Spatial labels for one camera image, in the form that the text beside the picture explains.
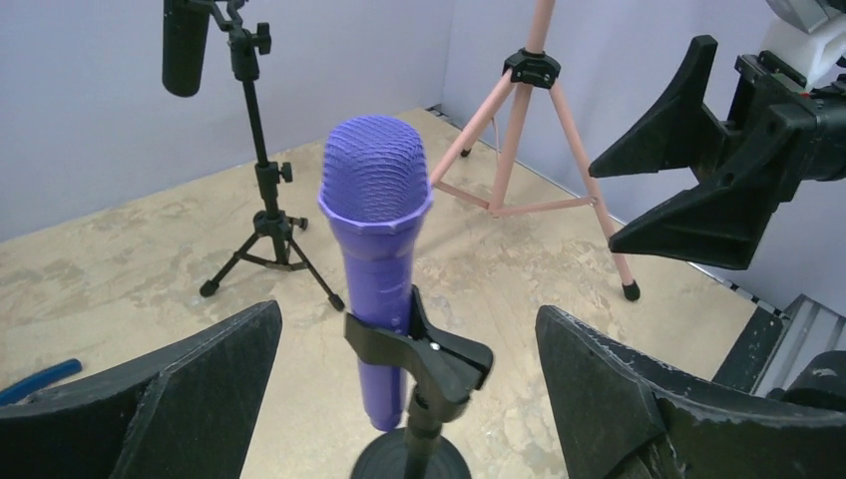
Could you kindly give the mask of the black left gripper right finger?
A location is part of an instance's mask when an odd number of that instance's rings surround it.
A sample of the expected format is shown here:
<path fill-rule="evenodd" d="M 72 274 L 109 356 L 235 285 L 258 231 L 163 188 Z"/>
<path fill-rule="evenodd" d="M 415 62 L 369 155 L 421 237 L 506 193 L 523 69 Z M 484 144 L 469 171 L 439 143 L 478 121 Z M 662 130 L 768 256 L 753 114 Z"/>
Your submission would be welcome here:
<path fill-rule="evenodd" d="M 543 375 L 573 478 L 841 478 L 845 354 L 764 397 L 698 378 L 540 307 Z"/>

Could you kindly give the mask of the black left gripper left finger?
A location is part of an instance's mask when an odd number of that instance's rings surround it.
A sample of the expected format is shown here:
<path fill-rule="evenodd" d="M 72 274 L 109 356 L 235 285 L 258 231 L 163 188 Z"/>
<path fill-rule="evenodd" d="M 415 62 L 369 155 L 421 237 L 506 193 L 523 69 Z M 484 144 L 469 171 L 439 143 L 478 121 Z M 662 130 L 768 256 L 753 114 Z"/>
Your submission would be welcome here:
<path fill-rule="evenodd" d="M 236 478 L 282 331 L 274 301 L 1 411 L 5 478 Z"/>

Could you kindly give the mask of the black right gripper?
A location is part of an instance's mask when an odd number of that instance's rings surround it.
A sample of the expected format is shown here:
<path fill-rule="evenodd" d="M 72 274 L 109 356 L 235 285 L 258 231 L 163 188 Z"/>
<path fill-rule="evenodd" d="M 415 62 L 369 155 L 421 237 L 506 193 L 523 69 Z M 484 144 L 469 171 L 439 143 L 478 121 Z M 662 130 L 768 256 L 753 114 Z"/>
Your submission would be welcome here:
<path fill-rule="evenodd" d="M 700 180 L 615 233 L 611 251 L 746 269 L 801 182 L 845 178 L 845 76 L 806 91 L 773 54 L 742 56 L 719 120 L 703 102 L 716 49 L 693 37 L 659 98 L 591 163 L 594 178 L 689 168 Z"/>

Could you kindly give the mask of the black round-base mic stand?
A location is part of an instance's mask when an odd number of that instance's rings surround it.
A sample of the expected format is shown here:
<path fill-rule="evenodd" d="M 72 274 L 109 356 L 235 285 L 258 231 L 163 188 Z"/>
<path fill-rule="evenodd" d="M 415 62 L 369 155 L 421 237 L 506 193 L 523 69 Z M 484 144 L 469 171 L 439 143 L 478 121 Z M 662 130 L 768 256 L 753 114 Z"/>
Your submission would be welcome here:
<path fill-rule="evenodd" d="M 442 436 L 442 427 L 461 417 L 472 392 L 483 388 L 494 364 L 493 351 L 431 324 L 416 286 L 408 334 L 390 332 L 348 313 L 344 337 L 364 363 L 398 367 L 415 380 L 406 425 L 371 441 L 350 476 L 469 478 L 467 462 Z"/>

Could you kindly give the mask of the black tripod mic stand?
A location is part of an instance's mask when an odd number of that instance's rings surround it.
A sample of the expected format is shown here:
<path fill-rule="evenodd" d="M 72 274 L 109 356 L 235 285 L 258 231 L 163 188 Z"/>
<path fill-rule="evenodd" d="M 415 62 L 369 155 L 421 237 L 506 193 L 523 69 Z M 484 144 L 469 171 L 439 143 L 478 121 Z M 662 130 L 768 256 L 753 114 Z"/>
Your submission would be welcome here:
<path fill-rule="evenodd" d="M 238 13 L 245 5 L 243 1 L 227 1 L 224 11 L 219 9 L 216 1 L 188 1 L 186 5 L 211 15 L 217 26 L 228 33 L 231 68 L 234 77 L 241 82 L 244 92 L 256 154 L 254 172 L 264 205 L 264 209 L 253 216 L 253 233 L 232 254 L 220 271 L 200 287 L 200 295 L 214 295 L 224 277 L 243 260 L 272 269 L 309 270 L 326 293 L 331 306 L 337 311 L 342 311 L 345 308 L 343 300 L 322 278 L 293 237 L 295 227 L 302 230 L 308 228 L 308 219 L 290 217 L 278 205 L 278 185 L 292 181 L 291 164 L 278 164 L 268 159 L 254 85 L 259 78 L 257 57 L 268 54 L 271 49 L 269 25 L 260 22 L 253 32 L 244 28 Z"/>

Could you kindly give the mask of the purple toy microphone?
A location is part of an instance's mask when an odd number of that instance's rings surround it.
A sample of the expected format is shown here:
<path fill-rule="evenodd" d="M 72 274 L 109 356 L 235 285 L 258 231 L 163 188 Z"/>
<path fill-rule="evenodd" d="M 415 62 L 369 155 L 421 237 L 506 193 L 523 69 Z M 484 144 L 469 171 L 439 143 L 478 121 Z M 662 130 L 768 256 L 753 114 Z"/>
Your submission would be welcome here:
<path fill-rule="evenodd" d="M 418 132 L 389 116 L 359 116 L 324 144 L 318 204 L 337 240 L 352 313 L 409 331 L 415 242 L 433 202 Z"/>

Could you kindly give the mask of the black silver condenser microphone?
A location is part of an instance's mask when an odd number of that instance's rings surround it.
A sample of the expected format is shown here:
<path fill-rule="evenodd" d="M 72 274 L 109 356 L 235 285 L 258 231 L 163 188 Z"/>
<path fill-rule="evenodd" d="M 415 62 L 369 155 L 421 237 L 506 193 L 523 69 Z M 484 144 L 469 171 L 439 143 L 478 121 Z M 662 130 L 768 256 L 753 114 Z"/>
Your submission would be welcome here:
<path fill-rule="evenodd" d="M 189 98 L 200 89 L 212 4 L 164 1 L 162 83 L 175 96 Z"/>

